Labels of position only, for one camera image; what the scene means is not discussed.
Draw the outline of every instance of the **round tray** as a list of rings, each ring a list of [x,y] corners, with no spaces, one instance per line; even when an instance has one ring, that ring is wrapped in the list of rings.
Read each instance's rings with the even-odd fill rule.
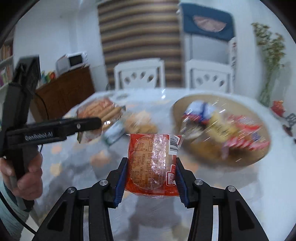
[[[264,125],[262,120],[249,110],[244,105],[237,103],[233,100],[227,99],[225,97],[219,97],[215,95],[192,95],[186,96],[178,100],[173,105],[173,117],[176,124],[176,130],[179,132],[182,124],[182,115],[186,111],[187,107],[195,100],[202,100],[217,105],[222,110],[234,114],[234,115],[246,115],[252,118],[255,122],[261,123],[262,127],[258,131],[261,137],[264,137],[266,141],[270,142],[270,136],[267,131],[267,127]],[[256,151],[242,150],[242,149],[230,149],[229,156],[227,159],[223,160],[221,158],[221,147],[219,144],[215,144],[211,141],[184,141],[182,146],[188,149],[193,155],[198,156],[199,160],[206,162],[208,164],[215,165],[227,165],[227,166],[248,166],[260,159],[262,159],[269,151],[269,146]]]

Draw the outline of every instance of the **white table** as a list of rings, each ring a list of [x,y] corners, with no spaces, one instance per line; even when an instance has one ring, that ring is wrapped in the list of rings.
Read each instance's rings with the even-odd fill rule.
[[[126,104],[130,111],[145,109],[151,112],[159,133],[172,133],[171,106],[190,94],[208,94],[186,89],[120,90],[98,92],[89,99],[109,95],[118,104]],[[263,226],[270,241],[284,241],[296,223],[296,159],[295,143],[281,127],[271,112],[257,101],[237,95],[214,93],[235,100],[249,107],[264,121],[271,136],[271,147],[266,157],[255,164],[242,168],[209,168],[199,164],[184,150],[178,156],[185,168],[191,169],[196,178],[209,185],[225,188],[235,186],[251,207]],[[74,116],[78,106],[66,116]],[[90,165],[89,159],[102,148],[102,142],[88,145],[77,144],[76,135],[61,143],[44,145],[42,154],[44,193],[37,200],[36,211],[43,217],[59,196],[69,186],[78,189],[92,186],[116,169],[121,158],[127,156],[128,137],[124,136],[110,147],[113,163],[103,167]],[[62,172],[55,177],[50,173],[52,164],[61,164]],[[110,210],[114,240],[187,240],[193,210],[187,210],[178,197],[152,199],[125,192],[122,203]],[[214,211],[214,234],[217,237],[217,212]]]

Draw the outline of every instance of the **potted plant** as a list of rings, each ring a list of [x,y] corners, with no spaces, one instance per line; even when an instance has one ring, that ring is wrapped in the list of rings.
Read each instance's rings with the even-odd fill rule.
[[[266,107],[270,105],[270,95],[274,88],[275,78],[279,69],[283,67],[280,64],[281,59],[285,56],[284,38],[282,35],[275,33],[276,38],[272,39],[270,27],[261,23],[252,23],[256,35],[257,45],[261,47],[262,55],[266,68],[265,86],[260,94],[259,101]]]

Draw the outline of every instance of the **brown curtain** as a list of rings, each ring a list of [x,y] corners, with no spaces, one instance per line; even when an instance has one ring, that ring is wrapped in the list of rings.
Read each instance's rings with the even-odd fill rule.
[[[109,83],[123,61],[161,58],[167,86],[181,86],[179,0],[112,0],[98,6]]]

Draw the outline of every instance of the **teal sleeve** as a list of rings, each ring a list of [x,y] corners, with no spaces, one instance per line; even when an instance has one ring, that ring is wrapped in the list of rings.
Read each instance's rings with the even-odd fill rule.
[[[14,210],[14,212],[24,221],[26,222],[29,217],[29,212],[23,211],[18,208],[16,204],[9,198],[4,183],[0,181],[0,191],[8,202],[9,206]],[[19,240],[23,226],[11,215],[8,209],[5,207],[4,203],[0,200],[0,218],[5,225],[6,229],[12,236],[14,240]]]

